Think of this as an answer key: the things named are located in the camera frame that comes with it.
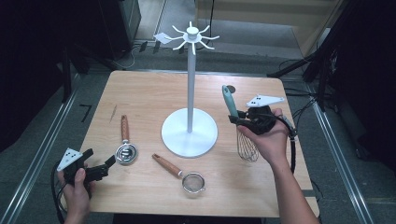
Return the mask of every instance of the kitchen utensil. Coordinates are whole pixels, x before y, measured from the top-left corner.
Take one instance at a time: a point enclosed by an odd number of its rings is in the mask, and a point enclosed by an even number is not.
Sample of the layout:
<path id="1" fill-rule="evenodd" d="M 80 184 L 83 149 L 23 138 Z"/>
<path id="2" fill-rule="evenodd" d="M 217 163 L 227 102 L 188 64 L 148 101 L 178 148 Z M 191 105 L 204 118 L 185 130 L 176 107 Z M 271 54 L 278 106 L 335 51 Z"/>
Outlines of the kitchen utensil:
<path id="1" fill-rule="evenodd" d="M 204 178 L 195 172 L 188 173 L 183 175 L 183 171 L 180 170 L 177 166 L 172 164 L 170 161 L 167 161 L 163 157 L 153 154 L 152 158 L 157 161 L 163 168 L 169 171 L 172 175 L 177 178 L 182 178 L 181 185 L 183 189 L 188 193 L 196 194 L 200 191 L 205 190 L 205 180 Z"/>
<path id="2" fill-rule="evenodd" d="M 126 115 L 121 116 L 122 145 L 117 149 L 115 157 L 119 164 L 127 165 L 137 156 L 137 148 L 129 143 L 129 126 Z"/>
<path id="3" fill-rule="evenodd" d="M 238 111 L 236 110 L 235 102 L 233 101 L 232 92 L 229 87 L 223 85 L 222 93 L 224 97 L 224 102 L 230 111 L 231 117 L 236 119 L 239 118 Z M 236 130 L 236 148 L 239 157 L 244 161 L 256 161 L 259 158 L 259 150 L 256 145 Z"/>

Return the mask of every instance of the strainer handle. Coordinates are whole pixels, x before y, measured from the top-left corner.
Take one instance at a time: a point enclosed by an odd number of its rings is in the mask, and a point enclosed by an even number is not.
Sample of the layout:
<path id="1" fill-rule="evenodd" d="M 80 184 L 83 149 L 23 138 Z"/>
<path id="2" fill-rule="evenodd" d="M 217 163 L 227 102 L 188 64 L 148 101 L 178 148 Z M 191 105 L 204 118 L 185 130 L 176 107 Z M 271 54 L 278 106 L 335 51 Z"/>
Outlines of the strainer handle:
<path id="1" fill-rule="evenodd" d="M 126 115 L 121 116 L 121 136 L 122 136 L 122 141 L 123 140 L 129 141 L 129 127 L 128 127 L 128 119 Z"/>
<path id="2" fill-rule="evenodd" d="M 166 159 L 162 158 L 161 156 L 155 153 L 152 154 L 152 158 L 175 177 L 180 178 L 183 176 L 182 174 L 183 172 L 180 169 L 178 169 L 177 166 L 172 164 L 170 161 L 167 161 Z"/>

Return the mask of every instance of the mesh strainer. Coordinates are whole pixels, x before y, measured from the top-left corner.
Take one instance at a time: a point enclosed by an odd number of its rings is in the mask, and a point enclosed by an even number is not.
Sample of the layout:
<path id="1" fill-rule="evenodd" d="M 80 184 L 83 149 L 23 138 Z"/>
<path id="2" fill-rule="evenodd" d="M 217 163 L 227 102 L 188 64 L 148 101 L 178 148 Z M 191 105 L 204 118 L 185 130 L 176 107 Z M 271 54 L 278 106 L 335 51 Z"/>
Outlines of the mesh strainer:
<path id="1" fill-rule="evenodd" d="M 153 154 L 152 158 L 162 167 L 168 170 L 172 175 L 176 176 L 177 178 L 182 177 L 183 179 L 181 181 L 181 185 L 188 193 L 198 193 L 205 190 L 205 180 L 200 174 L 191 172 L 183 176 L 183 172 L 170 161 L 167 161 L 157 154 Z"/>

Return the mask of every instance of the stand base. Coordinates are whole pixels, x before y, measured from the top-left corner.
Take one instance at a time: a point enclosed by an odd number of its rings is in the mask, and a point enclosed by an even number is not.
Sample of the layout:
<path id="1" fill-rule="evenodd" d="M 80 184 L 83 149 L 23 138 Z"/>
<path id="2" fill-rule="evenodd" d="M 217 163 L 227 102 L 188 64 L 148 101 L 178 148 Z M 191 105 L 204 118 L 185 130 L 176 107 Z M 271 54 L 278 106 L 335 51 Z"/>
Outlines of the stand base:
<path id="1" fill-rule="evenodd" d="M 218 138 L 218 126 L 205 111 L 193 109 L 192 132 L 187 132 L 187 108 L 173 112 L 163 123 L 163 142 L 183 158 L 196 158 L 212 148 Z"/>

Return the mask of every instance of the wire whisk head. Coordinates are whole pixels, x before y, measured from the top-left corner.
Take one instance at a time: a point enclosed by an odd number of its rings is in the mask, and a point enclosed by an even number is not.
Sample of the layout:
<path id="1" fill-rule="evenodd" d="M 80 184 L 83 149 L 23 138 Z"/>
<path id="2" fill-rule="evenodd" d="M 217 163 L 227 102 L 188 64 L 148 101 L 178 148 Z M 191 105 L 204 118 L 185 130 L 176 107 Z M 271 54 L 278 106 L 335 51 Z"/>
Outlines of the wire whisk head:
<path id="1" fill-rule="evenodd" d="M 250 139 L 236 130 L 237 150 L 239 157 L 244 161 L 256 161 L 259 158 L 259 150 Z"/>

